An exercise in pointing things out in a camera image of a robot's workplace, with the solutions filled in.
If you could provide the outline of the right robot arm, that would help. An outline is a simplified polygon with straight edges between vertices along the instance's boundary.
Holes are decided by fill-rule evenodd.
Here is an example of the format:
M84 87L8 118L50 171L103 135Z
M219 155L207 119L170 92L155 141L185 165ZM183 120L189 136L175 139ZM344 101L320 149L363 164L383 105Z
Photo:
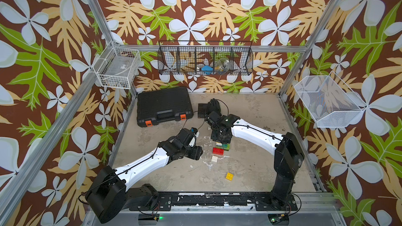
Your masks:
M289 198L304 154L294 134L273 133L254 126L240 117L211 112L205 118L212 129L211 139L222 144L229 144L232 137L247 140L268 151L274 156L276 178L270 192L269 205L281 209Z

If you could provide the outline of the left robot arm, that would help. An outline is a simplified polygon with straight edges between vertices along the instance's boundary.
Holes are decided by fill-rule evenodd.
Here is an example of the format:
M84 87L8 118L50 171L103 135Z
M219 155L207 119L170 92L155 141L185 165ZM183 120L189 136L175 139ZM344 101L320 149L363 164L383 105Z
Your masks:
M134 185L153 171L173 161L189 158L198 161L203 149L196 145L199 131L183 128L176 136L158 143L144 157L127 165L104 167L85 193L85 200L100 223L107 223L124 209L138 209L148 216L155 216L160 208L159 192L150 184L139 188Z

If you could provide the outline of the white lego brick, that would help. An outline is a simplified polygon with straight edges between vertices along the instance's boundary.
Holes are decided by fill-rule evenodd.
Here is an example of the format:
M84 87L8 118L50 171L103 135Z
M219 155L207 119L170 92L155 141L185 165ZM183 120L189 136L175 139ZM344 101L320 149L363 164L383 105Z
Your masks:
M214 163L217 163L218 157L213 155L212 158L211 158L211 161L214 162Z

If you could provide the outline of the dark green 2x4 lego brick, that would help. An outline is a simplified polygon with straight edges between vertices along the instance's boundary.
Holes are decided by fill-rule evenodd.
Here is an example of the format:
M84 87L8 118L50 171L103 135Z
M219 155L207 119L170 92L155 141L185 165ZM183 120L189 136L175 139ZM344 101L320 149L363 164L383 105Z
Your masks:
M216 148L223 149L224 151L229 151L230 144L222 144L222 146L216 146Z

